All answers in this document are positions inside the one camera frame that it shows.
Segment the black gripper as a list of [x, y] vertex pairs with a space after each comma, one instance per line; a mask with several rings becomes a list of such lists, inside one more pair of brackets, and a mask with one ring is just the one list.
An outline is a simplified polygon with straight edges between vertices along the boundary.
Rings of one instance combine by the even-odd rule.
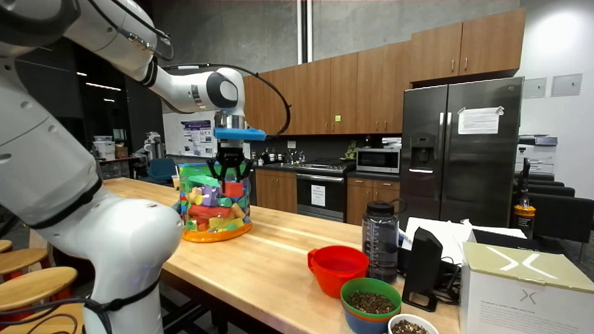
[[245, 157], [241, 146], [219, 144], [217, 153], [208, 161], [208, 168], [212, 177], [223, 185], [228, 172], [238, 175], [240, 181], [249, 179], [253, 172], [253, 161]]

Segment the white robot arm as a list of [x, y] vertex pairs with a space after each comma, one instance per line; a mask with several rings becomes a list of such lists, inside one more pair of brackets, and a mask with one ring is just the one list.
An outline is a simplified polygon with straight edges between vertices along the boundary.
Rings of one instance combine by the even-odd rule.
[[15, 60], [69, 38], [180, 112], [243, 112], [243, 75], [228, 66], [171, 73], [163, 31], [134, 0], [0, 0], [0, 203], [54, 248], [95, 266], [86, 334], [163, 334], [160, 276], [182, 218], [171, 205], [104, 187], [95, 155], [19, 77]]

